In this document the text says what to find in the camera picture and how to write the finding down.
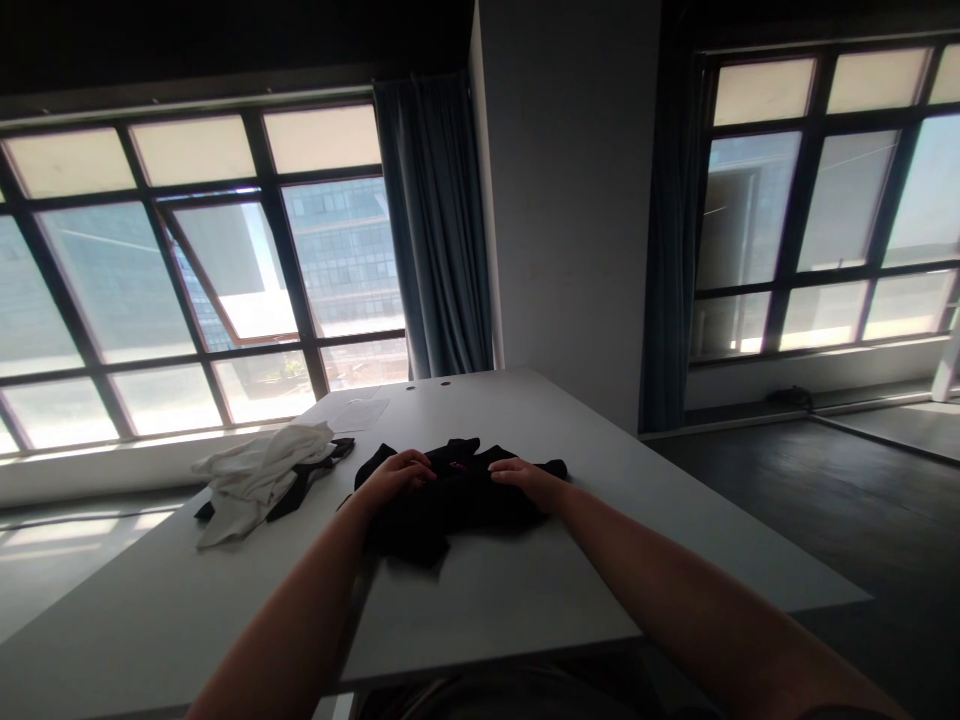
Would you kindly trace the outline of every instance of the tabletop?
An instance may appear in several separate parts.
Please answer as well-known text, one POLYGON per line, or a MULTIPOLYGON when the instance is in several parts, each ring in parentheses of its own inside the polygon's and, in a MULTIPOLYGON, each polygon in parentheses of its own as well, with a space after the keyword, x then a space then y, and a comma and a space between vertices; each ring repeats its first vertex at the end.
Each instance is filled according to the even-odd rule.
MULTIPOLYGON (((787 612, 870 599, 827 566, 537 373, 518 369, 379 388, 375 425, 297 512, 203 552, 204 490, 0 645, 5 714, 129 716, 196 697, 243 627, 353 489, 381 442, 429 450, 479 437, 571 480, 718 565, 787 612)), ((295 422, 332 420, 333 393, 295 422)), ((439 573, 383 560, 358 598, 339 689, 396 683, 507 658, 635 641, 640 631, 556 520, 519 537, 451 538, 439 573)))

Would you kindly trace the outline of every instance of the window frame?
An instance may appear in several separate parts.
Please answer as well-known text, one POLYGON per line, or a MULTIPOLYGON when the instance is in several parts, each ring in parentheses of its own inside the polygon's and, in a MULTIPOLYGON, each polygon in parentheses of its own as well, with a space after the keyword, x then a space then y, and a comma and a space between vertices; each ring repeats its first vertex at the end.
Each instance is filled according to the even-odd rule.
POLYGON ((707 53, 703 75, 703 115, 700 118, 700 177, 697 188, 697 228, 695 274, 699 270, 700 242, 703 231, 703 213, 705 210, 707 181, 709 177, 710 149, 714 140, 731 137, 748 137, 780 132, 800 132, 800 147, 790 190, 783 229, 780 236, 777 262, 773 279, 768 282, 748 285, 728 286, 694 290, 694 300, 747 295, 757 292, 769 292, 770 303, 764 327, 760 352, 745 356, 729 356, 702 360, 689 359, 691 368, 718 364, 750 363, 773 358, 788 358, 804 355, 823 354, 852 348, 886 345, 943 336, 949 333, 954 307, 960 300, 960 272, 957 273, 953 287, 947 298, 947 304, 941 313, 937 330, 927 333, 915 333, 896 337, 864 340, 867 318, 876 290, 877 281, 882 278, 900 275, 914 275, 938 270, 956 270, 960 268, 960 259, 920 263, 916 265, 882 266, 887 244, 893 229, 900 199, 906 184, 907 175, 913 160, 920 128, 924 120, 944 115, 960 113, 960 101, 930 105, 929 99, 940 68, 940 60, 948 45, 960 43, 960 33, 944 33, 928 36, 899 38, 896 40, 867 40, 831 44, 810 44, 804 46, 781 47, 765 50, 717 51, 707 53), (919 78, 914 104, 901 108, 880 110, 861 110, 855 112, 827 114, 827 104, 833 86, 834 73, 840 55, 860 52, 878 52, 910 48, 928 48, 927 64, 919 78), (813 58, 813 76, 810 81, 807 113, 801 117, 763 120, 714 126, 713 116, 717 101, 717 88, 720 69, 730 65, 754 64, 777 60, 795 60, 813 58), (829 270, 798 271, 800 252, 804 233, 813 200, 814 187, 820 164, 823 144, 827 137, 837 135, 855 135, 861 133, 893 130, 898 133, 896 148, 887 167, 873 227, 866 248, 866 262, 863 265, 829 270), (856 328, 855 340, 850 343, 829 345, 795 350, 779 349, 787 315, 790 292, 797 288, 834 285, 840 283, 867 281, 867 290, 856 328))
MULTIPOLYGON (((87 447, 108 446, 136 440, 188 435, 208 430, 229 430, 283 422, 290 418, 235 422, 225 392, 217 379, 213 363, 221 360, 233 360, 259 355, 282 355, 285 352, 299 350, 303 353, 314 397, 319 400, 330 392, 320 353, 321 348, 405 338, 406 330, 404 328, 337 337, 318 337, 314 328, 314 320, 308 302, 306 286, 282 195, 282 189, 289 186, 379 178, 383 176, 382 165, 362 165, 279 174, 275 170, 264 121, 264 115, 268 113, 372 104, 372 90, 365 88, 362 92, 351 90, 345 91, 342 95, 326 94, 310 100, 298 98, 284 102, 278 98, 278 100, 272 102, 251 103, 250 101, 238 99, 236 103, 217 104, 211 108, 194 106, 175 110, 157 111, 146 109, 143 111, 113 114, 95 119, 65 120, 60 122, 53 118, 49 124, 43 122, 43 124, 40 125, 36 124, 35 121, 4 123, 4 126, 0 127, 0 142, 13 137, 112 128, 120 138, 124 155, 133 173, 135 188, 31 199, 23 192, 11 159, 7 156, 7 153, 0 148, 0 192, 3 193, 4 198, 4 200, 0 202, 0 216, 12 217, 20 233, 23 235, 33 261, 36 263, 37 269, 50 291, 54 305, 60 312, 82 360, 82 364, 76 368, 0 377, 0 390, 19 385, 30 385, 55 380, 90 378, 118 434, 117 440, 78 443, 53 448, 34 448, 24 429, 17 422, 15 414, 8 407, 3 394, 0 393, 0 422, 4 424, 18 448, 16 452, 0 454, 0 457, 19 457, 68 449, 74 450, 87 447), (239 115, 241 117, 246 132, 246 139, 250 146, 251 154, 253 155, 255 175, 231 180, 215 180, 157 187, 153 187, 147 182, 145 171, 133 140, 131 126, 145 122, 206 119, 224 115, 239 115), (259 188, 259 190, 257 192, 243 194, 211 194, 218 192, 228 193, 231 190, 241 188, 259 188), (117 363, 107 363, 99 357, 96 342, 90 331, 89 324, 83 317, 83 309, 74 299, 74 294, 69 286, 69 280, 61 271, 49 246, 47 238, 41 228, 38 214, 47 210, 87 208, 122 202, 138 202, 144 207, 147 213, 164 267, 166 268, 167 275, 169 276, 190 339, 194 346, 194 352, 192 353, 117 363), (208 297, 214 305, 218 316, 223 320, 224 328, 231 337, 231 341, 234 345, 238 346, 233 350, 211 352, 207 348, 199 320, 195 314, 184 278, 174 255, 173 245, 170 240, 171 236, 180 244, 185 254, 189 252, 189 242, 186 241, 182 230, 176 223, 173 210, 183 207, 208 207, 218 204, 241 202, 259 202, 263 208, 264 215, 273 234, 274 243, 276 244, 277 257, 290 297, 297 334, 296 337, 283 336, 274 338, 271 336, 269 338, 258 339, 246 338, 242 342, 238 342, 235 337, 235 330, 229 322, 226 313, 222 312, 222 308, 217 308, 216 293, 211 292, 212 288, 207 288, 204 285, 204 289, 208 293, 208 297), (278 340, 279 342, 272 345, 250 345, 255 342, 271 340, 278 340), (211 396, 220 415, 221 424, 211 428, 173 431, 151 435, 137 434, 120 395, 110 380, 110 376, 116 373, 135 370, 153 370, 196 364, 199 364, 203 369, 211 396)), ((198 280, 201 280, 201 275, 203 274, 202 266, 192 261, 191 264, 194 267, 198 280)))

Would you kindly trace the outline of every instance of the left hand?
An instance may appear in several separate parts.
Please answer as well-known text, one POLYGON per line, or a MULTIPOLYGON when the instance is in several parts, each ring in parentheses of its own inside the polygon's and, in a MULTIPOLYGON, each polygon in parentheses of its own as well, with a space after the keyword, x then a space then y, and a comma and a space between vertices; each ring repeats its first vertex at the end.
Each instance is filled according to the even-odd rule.
POLYGON ((424 480, 436 477, 426 455, 418 450, 404 450, 384 460, 353 494, 353 499, 375 513, 403 488, 420 487, 424 480))

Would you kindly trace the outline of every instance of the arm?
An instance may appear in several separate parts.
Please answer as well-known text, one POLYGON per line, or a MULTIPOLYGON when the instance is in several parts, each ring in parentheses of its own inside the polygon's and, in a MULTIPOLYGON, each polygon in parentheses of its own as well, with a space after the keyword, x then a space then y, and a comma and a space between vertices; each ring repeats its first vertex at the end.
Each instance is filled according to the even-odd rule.
POLYGON ((723 571, 519 458, 490 466, 567 526, 643 631, 734 718, 794 720, 825 705, 907 713, 723 571))
POLYGON ((313 715, 334 679, 367 525, 401 489, 435 477, 429 465, 424 455, 407 450, 377 468, 234 643, 187 720, 313 715))

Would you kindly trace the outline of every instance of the forearm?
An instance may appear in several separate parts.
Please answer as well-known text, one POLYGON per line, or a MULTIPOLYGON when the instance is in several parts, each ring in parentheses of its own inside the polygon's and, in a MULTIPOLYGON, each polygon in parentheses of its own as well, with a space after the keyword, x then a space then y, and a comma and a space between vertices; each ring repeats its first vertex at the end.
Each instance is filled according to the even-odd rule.
POLYGON ((754 592, 571 488, 557 514, 637 624, 733 717, 796 718, 824 704, 905 713, 754 592))
POLYGON ((329 687, 370 512, 351 498, 234 643, 195 718, 309 718, 329 687))

